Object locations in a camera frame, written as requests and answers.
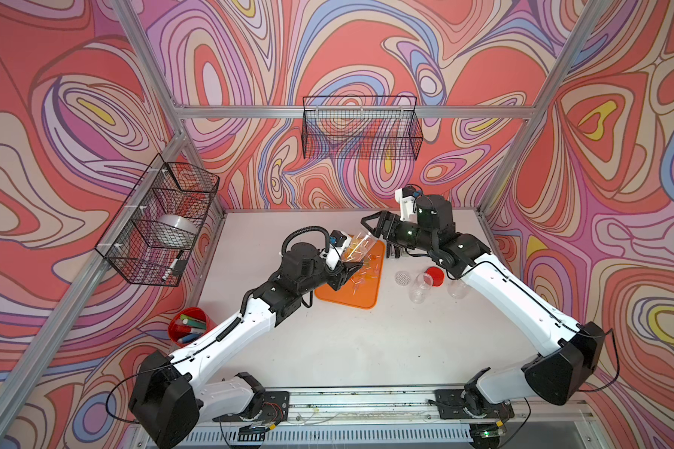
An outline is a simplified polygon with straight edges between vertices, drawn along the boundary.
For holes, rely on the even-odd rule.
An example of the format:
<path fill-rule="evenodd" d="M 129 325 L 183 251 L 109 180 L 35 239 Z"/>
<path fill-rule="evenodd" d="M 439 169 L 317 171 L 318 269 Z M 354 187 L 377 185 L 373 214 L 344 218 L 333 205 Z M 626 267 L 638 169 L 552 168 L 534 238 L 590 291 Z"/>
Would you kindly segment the patterned lid candy jar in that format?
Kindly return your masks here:
<path fill-rule="evenodd" d="M 350 235 L 350 242 L 341 255 L 341 260 L 347 262 L 361 262 L 372 251 L 377 238 L 367 231 Z"/>

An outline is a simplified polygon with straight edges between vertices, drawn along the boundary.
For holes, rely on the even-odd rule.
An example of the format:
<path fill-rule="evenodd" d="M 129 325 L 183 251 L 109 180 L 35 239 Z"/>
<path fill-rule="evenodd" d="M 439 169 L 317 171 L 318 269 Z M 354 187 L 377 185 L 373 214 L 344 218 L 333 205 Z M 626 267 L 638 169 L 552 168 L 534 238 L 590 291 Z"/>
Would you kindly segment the white lid candy jar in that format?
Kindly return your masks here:
<path fill-rule="evenodd" d="M 409 298 L 415 304 L 422 304 L 428 299 L 434 286 L 434 279 L 426 272 L 419 273 L 410 285 Z"/>

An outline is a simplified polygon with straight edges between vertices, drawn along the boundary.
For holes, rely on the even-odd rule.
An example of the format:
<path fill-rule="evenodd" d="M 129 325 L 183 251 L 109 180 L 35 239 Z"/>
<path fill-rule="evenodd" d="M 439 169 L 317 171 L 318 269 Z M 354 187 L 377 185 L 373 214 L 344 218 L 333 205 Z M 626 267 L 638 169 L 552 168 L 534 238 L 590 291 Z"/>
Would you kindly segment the red jar lid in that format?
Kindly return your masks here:
<path fill-rule="evenodd" d="M 429 267 L 424 273 L 432 279 L 433 287 L 439 287 L 445 282 L 445 272 L 439 267 Z"/>

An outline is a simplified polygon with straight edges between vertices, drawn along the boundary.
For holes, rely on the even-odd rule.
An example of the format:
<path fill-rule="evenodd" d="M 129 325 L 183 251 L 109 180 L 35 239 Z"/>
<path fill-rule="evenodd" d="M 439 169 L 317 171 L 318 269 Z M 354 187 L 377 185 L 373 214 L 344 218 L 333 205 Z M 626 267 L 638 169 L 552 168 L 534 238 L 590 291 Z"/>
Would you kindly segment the red lid candy jar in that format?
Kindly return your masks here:
<path fill-rule="evenodd" d="M 447 286 L 447 293 L 456 300 L 466 299 L 471 292 L 471 287 L 463 280 L 451 281 Z"/>

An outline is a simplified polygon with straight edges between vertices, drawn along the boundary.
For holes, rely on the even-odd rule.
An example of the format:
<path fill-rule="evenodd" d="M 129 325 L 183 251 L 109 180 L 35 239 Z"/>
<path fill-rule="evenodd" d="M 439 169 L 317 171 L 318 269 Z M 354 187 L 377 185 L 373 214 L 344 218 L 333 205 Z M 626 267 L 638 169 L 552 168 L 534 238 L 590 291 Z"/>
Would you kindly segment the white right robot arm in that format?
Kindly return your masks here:
<path fill-rule="evenodd" d="M 594 322 L 579 323 L 541 299 L 509 273 L 487 244 L 458 231 L 445 198 L 406 187 L 396 191 L 395 199 L 399 213 L 367 215 L 362 226 L 396 248 L 428 256 L 451 278 L 486 297 L 535 348 L 531 360 L 476 374 L 462 391 L 466 413 L 481 416 L 488 406 L 515 398 L 566 404 L 595 372 L 606 332 Z"/>

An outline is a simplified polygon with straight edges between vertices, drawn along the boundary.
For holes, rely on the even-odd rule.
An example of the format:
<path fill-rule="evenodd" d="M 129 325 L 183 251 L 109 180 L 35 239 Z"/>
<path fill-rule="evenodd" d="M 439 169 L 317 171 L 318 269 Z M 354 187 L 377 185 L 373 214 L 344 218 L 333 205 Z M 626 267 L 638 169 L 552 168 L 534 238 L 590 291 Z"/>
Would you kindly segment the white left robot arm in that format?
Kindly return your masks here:
<path fill-rule="evenodd" d="M 159 448 L 179 445 L 200 422 L 224 415 L 254 417 L 264 402 L 262 385 L 246 372 L 226 382 L 212 377 L 237 353 L 282 324 L 320 286 L 340 290 L 361 269 L 350 235 L 336 234 L 318 250 L 298 242 L 282 250 L 280 267 L 243 297 L 239 312 L 198 340 L 165 355 L 148 355 L 136 376 L 128 409 Z"/>

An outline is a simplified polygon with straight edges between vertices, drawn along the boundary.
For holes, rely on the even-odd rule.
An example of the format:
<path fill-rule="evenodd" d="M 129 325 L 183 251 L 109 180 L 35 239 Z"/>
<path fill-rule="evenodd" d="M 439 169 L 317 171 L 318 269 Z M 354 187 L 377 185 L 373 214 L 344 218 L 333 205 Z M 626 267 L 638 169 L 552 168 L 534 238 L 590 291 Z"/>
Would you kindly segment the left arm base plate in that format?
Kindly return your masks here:
<path fill-rule="evenodd" d="M 252 400 L 244 412 L 215 417 L 213 422 L 279 424 L 288 420 L 289 404 L 290 393 L 287 390 L 268 390 Z"/>

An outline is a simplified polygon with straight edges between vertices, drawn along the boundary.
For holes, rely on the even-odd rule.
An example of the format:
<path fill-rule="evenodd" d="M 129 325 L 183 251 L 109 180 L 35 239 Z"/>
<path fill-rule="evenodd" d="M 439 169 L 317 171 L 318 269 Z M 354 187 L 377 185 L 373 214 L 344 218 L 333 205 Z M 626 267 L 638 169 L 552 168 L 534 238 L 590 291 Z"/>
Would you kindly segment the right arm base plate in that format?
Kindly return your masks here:
<path fill-rule="evenodd" d="M 491 404 L 483 400 L 476 390 L 461 388 L 437 389 L 428 404 L 437 408 L 443 420 L 479 420 L 507 422 L 515 416 L 510 403 Z"/>

